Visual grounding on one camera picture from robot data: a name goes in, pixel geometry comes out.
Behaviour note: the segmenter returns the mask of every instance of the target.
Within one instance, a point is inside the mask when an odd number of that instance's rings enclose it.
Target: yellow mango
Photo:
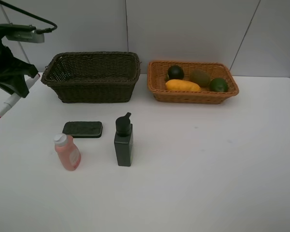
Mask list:
[[[193,83],[191,81],[184,81],[184,80],[178,80],[173,79],[169,80],[167,83],[165,83],[167,90],[177,90],[177,91],[194,91],[194,92],[200,92],[201,87]]]

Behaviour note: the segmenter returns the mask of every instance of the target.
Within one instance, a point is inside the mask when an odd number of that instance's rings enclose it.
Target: kiwi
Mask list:
[[[196,69],[190,73],[190,81],[198,84],[200,87],[207,87],[211,82],[211,77],[208,73]]]
[[[165,82],[168,82],[170,80],[169,75],[166,74],[165,78],[164,78]]]

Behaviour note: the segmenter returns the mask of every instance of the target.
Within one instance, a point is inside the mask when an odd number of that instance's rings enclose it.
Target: bottle label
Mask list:
[[[78,149],[75,149],[73,152],[71,152],[70,163],[74,168],[78,166],[80,158],[81,158],[81,155]]]

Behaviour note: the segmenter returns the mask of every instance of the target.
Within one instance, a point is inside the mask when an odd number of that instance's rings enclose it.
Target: brown wicker basket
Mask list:
[[[164,78],[172,65],[178,65],[184,70],[184,80],[189,80],[189,74],[195,69],[207,72],[212,79],[222,77],[227,81],[229,90],[224,93],[211,92],[208,88],[202,88],[201,92],[166,90]],[[147,86],[160,102],[220,104],[239,93],[230,71],[220,63],[153,61],[148,66]]]
[[[70,52],[56,55],[42,76],[64,103],[128,102],[140,75],[132,52]]]

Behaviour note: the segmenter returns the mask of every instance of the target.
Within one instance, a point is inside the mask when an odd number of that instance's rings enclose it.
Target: pink bottle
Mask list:
[[[63,167],[69,171],[74,171],[81,162],[81,154],[77,146],[73,143],[73,137],[65,134],[58,134],[54,137],[55,151]]]

